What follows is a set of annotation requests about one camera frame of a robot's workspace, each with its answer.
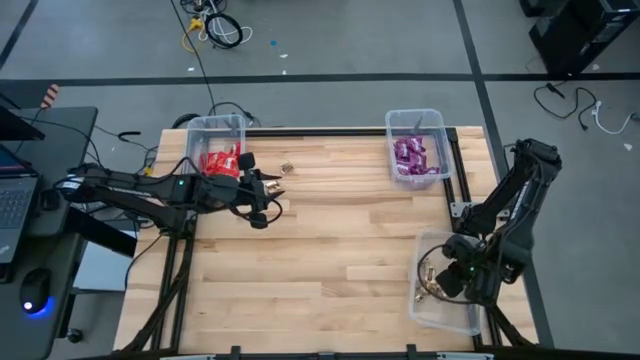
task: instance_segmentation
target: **wooden tabletop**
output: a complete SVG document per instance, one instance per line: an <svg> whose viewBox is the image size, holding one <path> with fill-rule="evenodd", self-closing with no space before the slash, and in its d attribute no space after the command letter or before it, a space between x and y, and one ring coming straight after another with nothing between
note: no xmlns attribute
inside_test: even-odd
<svg viewBox="0 0 640 360"><path fill-rule="evenodd" d="M457 130L471 194L482 201L496 185L483 130ZM185 135L163 132L156 175L183 156ZM229 353L232 345L243 353L398 352L407 344L419 351L473 349L468 336L408 318L407 267L416 234L451 229L443 186L418 192L392 186L385 141L248 139L247 151L263 172L277 174L285 160L295 166L280 181L284 213L265 230L228 212L198 218L181 353ZM136 252L156 236L143 231ZM114 348L126 345L155 307L166 250L163 239L131 270ZM523 284L503 286L499 304L536 341Z"/></svg>

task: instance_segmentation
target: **concrete floor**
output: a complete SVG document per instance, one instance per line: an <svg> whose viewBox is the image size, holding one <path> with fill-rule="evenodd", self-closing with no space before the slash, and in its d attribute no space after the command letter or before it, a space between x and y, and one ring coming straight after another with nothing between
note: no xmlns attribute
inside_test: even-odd
<svg viewBox="0 0 640 360"><path fill-rule="evenodd" d="M25 2L0 3L0 41L9 38ZM423 107L440 110L447 125L485 126L486 111L470 76L291 83L252 78L283 70L289 75L471 74L454 3L230 0L228 13L252 26L254 38L235 51L203 46L200 54L208 75L239 77L237 84L213 85L216 100L242 104L264 126L382 125L390 109ZM522 15L517 1L462 4L484 74L544 73L527 37L533 20ZM55 106L96 106L98 125L114 132L142 131L139 141L153 146L179 115L205 113L210 106L204 85L159 85L165 77L200 76L195 58L180 47L180 36L168 0L40 0L0 79L43 80L37 82L40 87L52 79L69 84L61 88ZM591 66L587 72L640 72L638 41L640 22L596 59L599 70ZM74 86L73 81L111 78L155 78L148 82L155 85ZM557 145L564 159L535 229L534 264L553 342L558 348L638 353L634 334L640 312L634 300L640 285L634 259L640 242L634 220L640 203L640 124L610 136L586 116L590 129L583 132L575 117L558 121L536 105L533 90L544 84L487 82L486 87L502 143L537 138ZM0 85L11 91L36 83ZM606 127L619 128L629 112L640 111L639 81L581 81L561 89L570 99L577 86L603 101ZM41 88L32 92L43 93ZM41 95L24 93L16 96L39 104ZM572 105L542 97L559 112ZM106 166L126 171L140 166L143 154L135 147L100 132L93 137ZM85 343L60 342L51 358L108 351L121 302L113 294L79 297L72 325L86 331ZM88 315L96 309L104 315L98 320Z"/></svg>

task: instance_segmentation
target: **black metal frame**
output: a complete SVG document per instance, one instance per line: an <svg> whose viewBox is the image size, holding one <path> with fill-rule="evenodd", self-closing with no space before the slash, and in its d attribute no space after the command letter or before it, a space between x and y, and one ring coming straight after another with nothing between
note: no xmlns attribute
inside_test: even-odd
<svg viewBox="0 0 640 360"><path fill-rule="evenodd" d="M250 129L247 131L248 137L293 137L293 136L384 136L386 135L386 129L380 128L309 128L309 129ZM460 145L458 143L458 135L455 128L447 128L447 137L452 149L453 161L456 166L456 173L458 182L460 184L460 192L462 194L463 201L471 201L471 192L469 190L469 184L467 182L466 173L464 171L464 165L462 161L462 154L460 151ZM443 181L445 189L445 197L447 201L447 209L449 216L451 217L450 203L455 202L455 192L453 189L453 183L451 179L445 179ZM190 268L192 256L193 256L194 241L187 241L185 244L183 261L187 261L187 265ZM177 250L177 240L172 240L169 243L167 250L167 258L163 269L162 281L160 286L159 299L162 299L166 295L173 268L175 265L175 257ZM171 329L171 344L170 349L177 351L180 346L180 335L182 333L182 322L184 319L184 311L186 305L187 285L185 285L179 292L177 297L177 303L175 307L174 320ZM491 344L502 345L502 338L500 332L495 325L493 317L487 313L487 321L489 322L489 330L491 337ZM160 344L162 339L162 325L156 328L152 341L151 350L160 350ZM476 351L481 350L485 345L482 340L482 335L476 335L472 337L474 349ZM233 347L230 355L216 354L216 359L239 359L240 347ZM334 359L336 354L324 353L324 354L251 354L252 358L286 358L286 359ZM340 359L362 359L362 358L384 358L384 359L426 359L437 358L436 352L417 352L415 346L407 345L407 352L403 353L341 353Z"/></svg>

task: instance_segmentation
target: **clear plastic container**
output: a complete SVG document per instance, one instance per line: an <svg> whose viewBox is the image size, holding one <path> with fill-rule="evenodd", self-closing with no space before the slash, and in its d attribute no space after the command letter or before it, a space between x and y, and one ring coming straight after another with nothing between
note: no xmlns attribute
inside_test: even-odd
<svg viewBox="0 0 640 360"><path fill-rule="evenodd" d="M442 115L433 109L392 110L387 113L387 143L392 180L408 190L423 190L442 179L451 177L453 161L451 147L442 121ZM413 135L423 136L422 147L427 156L427 167L437 167L438 174L402 175L398 172L394 144Z"/></svg>
<svg viewBox="0 0 640 360"><path fill-rule="evenodd" d="M197 117L187 124L187 144L184 156L193 160L198 169L185 163L182 172L201 170L200 156L210 152L229 151L240 143L241 153L245 152L245 119L241 115L219 115Z"/></svg>
<svg viewBox="0 0 640 360"><path fill-rule="evenodd" d="M416 291L421 286L418 281L418 261L427 251L434 246L444 244L452 235L454 234L448 232L429 231L416 238L414 257L409 265L409 317L423 326L473 336L481 331L479 305L451 304L433 296L425 296L421 301L416 300ZM479 241L472 237L466 238L472 243ZM433 266L435 273L439 274L449 266L451 260L442 255L441 249L436 249L429 254L425 262L429 266ZM452 300L467 301L464 294L460 294Z"/></svg>

